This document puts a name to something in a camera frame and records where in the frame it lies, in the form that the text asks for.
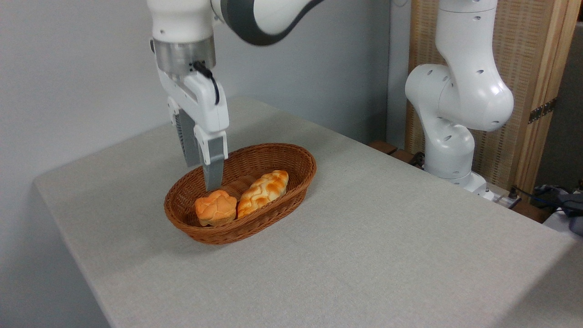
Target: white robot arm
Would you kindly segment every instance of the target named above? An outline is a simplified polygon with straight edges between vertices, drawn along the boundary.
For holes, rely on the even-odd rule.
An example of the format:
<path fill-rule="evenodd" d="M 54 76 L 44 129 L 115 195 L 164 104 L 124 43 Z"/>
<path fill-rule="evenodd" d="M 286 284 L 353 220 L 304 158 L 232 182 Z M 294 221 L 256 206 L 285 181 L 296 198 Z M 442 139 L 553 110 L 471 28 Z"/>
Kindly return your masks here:
<path fill-rule="evenodd" d="M 229 113 L 215 66 L 213 21 L 221 19 L 243 40 L 278 42 L 322 0 L 147 0 L 152 51 L 168 93 L 170 118 L 188 166 L 202 164 L 207 190 L 220 187 L 228 158 Z"/>
<path fill-rule="evenodd" d="M 436 46 L 448 66 L 420 65 L 405 85 L 423 125 L 425 170 L 484 197 L 486 181 L 471 172 L 468 128 L 496 130 L 514 107 L 492 52 L 496 6 L 497 0 L 441 0 Z"/>

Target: wooden block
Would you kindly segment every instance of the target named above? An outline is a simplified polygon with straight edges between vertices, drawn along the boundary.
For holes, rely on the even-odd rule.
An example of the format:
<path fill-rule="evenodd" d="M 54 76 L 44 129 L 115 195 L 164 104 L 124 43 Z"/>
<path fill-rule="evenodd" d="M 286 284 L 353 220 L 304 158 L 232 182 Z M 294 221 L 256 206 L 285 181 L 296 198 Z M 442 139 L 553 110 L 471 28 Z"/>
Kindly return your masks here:
<path fill-rule="evenodd" d="M 392 153 L 391 156 L 402 160 L 405 163 L 411 163 L 411 160 L 413 159 L 413 154 L 406 152 L 403 149 L 397 150 L 396 152 Z"/>
<path fill-rule="evenodd" d="M 388 144 L 384 141 L 380 141 L 380 140 L 375 140 L 373 142 L 371 142 L 370 144 L 368 144 L 369 147 L 372 147 L 382 153 L 385 153 L 387 155 L 390 155 L 392 153 L 394 153 L 397 150 L 397 147 Z"/>
<path fill-rule="evenodd" d="M 538 223 L 545 222 L 545 220 L 547 220 L 551 215 L 551 213 L 547 211 L 528 204 L 528 202 L 524 199 L 518 202 L 518 204 L 516 204 L 512 210 Z"/>

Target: elongated bread loaf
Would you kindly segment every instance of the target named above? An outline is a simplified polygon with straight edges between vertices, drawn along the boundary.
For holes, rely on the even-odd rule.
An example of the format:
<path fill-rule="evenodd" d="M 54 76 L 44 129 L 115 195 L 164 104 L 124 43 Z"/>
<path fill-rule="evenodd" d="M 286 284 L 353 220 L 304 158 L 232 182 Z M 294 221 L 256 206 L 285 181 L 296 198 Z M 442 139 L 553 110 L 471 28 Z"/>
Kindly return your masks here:
<path fill-rule="evenodd" d="M 237 215 L 237 199 L 224 190 L 216 190 L 208 197 L 195 200 L 194 208 L 202 226 L 225 225 Z"/>
<path fill-rule="evenodd" d="M 261 176 L 241 195 L 237 208 L 238 217 L 242 218 L 283 196 L 287 190 L 288 180 L 289 175 L 284 170 L 275 170 Z"/>

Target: bread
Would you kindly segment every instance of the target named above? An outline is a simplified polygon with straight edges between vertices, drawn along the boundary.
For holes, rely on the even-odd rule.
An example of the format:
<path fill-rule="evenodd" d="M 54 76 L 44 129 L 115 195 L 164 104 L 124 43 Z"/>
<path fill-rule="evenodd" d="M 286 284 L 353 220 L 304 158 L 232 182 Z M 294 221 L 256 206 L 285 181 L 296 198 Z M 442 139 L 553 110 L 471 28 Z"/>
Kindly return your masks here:
<path fill-rule="evenodd" d="M 283 196 L 287 190 L 289 175 L 283 170 L 264 174 L 241 195 L 237 215 L 242 218 Z"/>
<path fill-rule="evenodd" d="M 224 190 L 216 190 L 195 200 L 194 208 L 202 226 L 225 225 L 237 216 L 237 199 Z"/>

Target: wicker basket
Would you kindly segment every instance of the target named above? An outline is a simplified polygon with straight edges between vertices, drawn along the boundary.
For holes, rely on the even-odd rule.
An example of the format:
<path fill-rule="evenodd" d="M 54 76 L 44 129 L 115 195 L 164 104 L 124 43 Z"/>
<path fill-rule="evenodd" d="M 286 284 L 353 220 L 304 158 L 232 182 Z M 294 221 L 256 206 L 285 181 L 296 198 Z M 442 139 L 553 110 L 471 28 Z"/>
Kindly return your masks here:
<path fill-rule="evenodd" d="M 290 144 L 261 144 L 234 151 L 224 161 L 223 185 L 237 201 L 264 173 L 285 170 L 289 174 L 287 193 L 263 208 L 223 226 L 201 226 L 194 201 L 206 197 L 202 168 L 180 178 L 166 195 L 164 210 L 174 226 L 196 241 L 221 245 L 245 239 L 279 221 L 304 200 L 316 173 L 314 157 L 304 148 Z"/>

